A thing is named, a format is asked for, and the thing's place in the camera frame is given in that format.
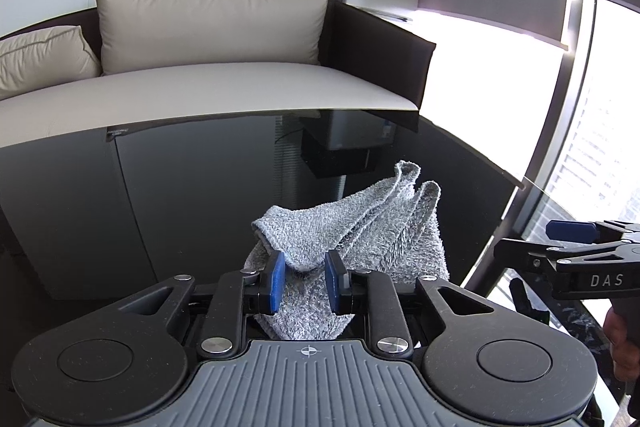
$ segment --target blue gripper pad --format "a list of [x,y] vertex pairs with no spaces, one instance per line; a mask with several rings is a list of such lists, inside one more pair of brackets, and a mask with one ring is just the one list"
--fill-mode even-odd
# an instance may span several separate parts
[[329,293],[329,306],[331,307],[331,311],[337,313],[340,288],[338,288],[338,274],[335,272],[335,266],[334,263],[331,262],[329,253],[324,254],[324,281],[327,293]]
[[278,252],[278,258],[271,273],[271,311],[277,313],[284,293],[284,253]]
[[582,221],[559,221],[553,219],[546,224],[546,237],[554,241],[570,241],[590,245],[598,237],[595,223]]
[[[132,427],[481,427],[437,399],[407,362],[360,341],[253,341],[201,364],[187,388]],[[558,427],[580,427],[575,419]],[[30,427],[56,427],[37,420]]]

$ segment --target gray towel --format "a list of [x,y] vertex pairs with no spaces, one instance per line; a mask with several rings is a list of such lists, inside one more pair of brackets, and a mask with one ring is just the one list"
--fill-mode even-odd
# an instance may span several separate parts
[[286,283],[280,311],[256,319],[267,334],[284,340],[335,339],[353,315],[338,317],[329,308],[324,283],[324,254],[337,250],[348,269],[388,273],[395,282],[412,283],[420,274],[449,278],[438,232],[440,188],[426,182],[415,190],[420,168],[396,164],[396,176],[340,201],[306,210],[272,206],[254,221],[260,242],[244,267],[264,267],[283,251]]

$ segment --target ribbed gray grip surface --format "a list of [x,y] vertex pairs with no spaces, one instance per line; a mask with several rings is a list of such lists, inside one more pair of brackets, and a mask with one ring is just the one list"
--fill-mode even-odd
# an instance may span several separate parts
[[[39,420],[34,427],[51,427]],[[476,427],[441,406],[404,362],[359,341],[253,341],[235,360],[207,362],[187,390],[136,427]],[[562,427],[578,427],[567,421]]]

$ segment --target cable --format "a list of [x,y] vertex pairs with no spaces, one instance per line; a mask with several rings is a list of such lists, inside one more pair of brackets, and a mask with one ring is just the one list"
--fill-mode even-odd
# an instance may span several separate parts
[[293,133],[295,133],[295,132],[300,132],[300,131],[302,131],[302,130],[304,130],[304,128],[303,128],[303,127],[301,127],[300,129],[294,129],[293,131],[286,132],[285,134],[283,134],[282,136],[280,136],[280,137],[279,137],[275,142],[273,142],[273,143],[274,143],[274,144],[276,144],[276,143],[278,143],[280,140],[282,140],[284,137],[289,136],[290,134],[293,134]]

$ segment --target sofa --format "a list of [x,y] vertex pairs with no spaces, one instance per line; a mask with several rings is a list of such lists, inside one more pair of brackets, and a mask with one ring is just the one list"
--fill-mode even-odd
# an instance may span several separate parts
[[[417,117],[435,44],[346,4],[327,1],[325,6],[317,58],[308,63],[295,63],[295,57],[241,57],[44,87],[0,100],[0,126],[9,130],[0,136],[0,147],[93,128],[224,113],[357,108],[406,110]],[[100,24],[104,27],[104,16],[101,21],[97,8],[37,23],[0,38],[0,58],[2,42],[9,38],[79,26],[99,60]]]

